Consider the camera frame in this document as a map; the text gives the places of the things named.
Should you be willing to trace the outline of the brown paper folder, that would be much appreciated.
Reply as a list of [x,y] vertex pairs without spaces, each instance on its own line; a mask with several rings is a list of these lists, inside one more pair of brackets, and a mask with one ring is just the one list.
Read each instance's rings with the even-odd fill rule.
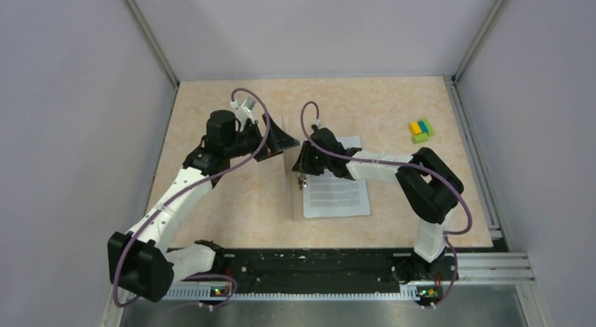
[[283,152],[283,167],[285,177],[285,204],[288,217],[294,222],[304,221],[304,206],[303,206],[303,194],[302,184],[298,173],[293,172],[292,168],[299,157],[300,150],[302,148],[302,135],[296,135],[290,126],[290,119],[284,113],[281,113],[281,129],[294,137],[297,140],[298,145],[287,149]]

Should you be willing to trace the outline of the white printed paper stack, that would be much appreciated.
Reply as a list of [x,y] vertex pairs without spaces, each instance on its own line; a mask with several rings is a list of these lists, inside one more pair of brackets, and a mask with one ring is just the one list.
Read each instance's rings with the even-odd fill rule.
[[321,175],[306,175],[302,190],[302,214],[306,219],[364,217],[372,213],[368,187],[364,180],[336,177],[329,170]]

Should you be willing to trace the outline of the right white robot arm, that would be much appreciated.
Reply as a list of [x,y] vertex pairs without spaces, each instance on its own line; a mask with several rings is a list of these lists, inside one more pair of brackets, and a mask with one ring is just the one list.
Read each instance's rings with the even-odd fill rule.
[[320,128],[303,142],[292,171],[310,177],[329,172],[338,179],[400,186],[420,220],[412,269],[421,279],[431,279],[440,271],[439,257],[448,246],[447,237],[457,235],[448,230],[448,222],[458,205],[467,217],[459,233],[472,227],[472,214],[462,197],[463,183],[431,148],[422,147],[411,155],[373,153],[347,147],[328,128]]

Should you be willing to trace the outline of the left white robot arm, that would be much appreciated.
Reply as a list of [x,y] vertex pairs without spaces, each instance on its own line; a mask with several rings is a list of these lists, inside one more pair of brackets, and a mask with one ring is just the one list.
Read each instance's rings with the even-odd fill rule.
[[218,246],[196,242],[178,250],[169,246],[190,211],[231,171],[231,160],[248,156],[261,162],[297,147],[299,141],[273,120],[263,118],[262,134],[256,121],[240,121],[235,113],[216,110],[206,123],[200,145],[187,155],[170,187],[148,213],[126,233],[108,239],[110,282],[152,302],[160,301],[177,281],[202,274],[221,278],[225,261]]

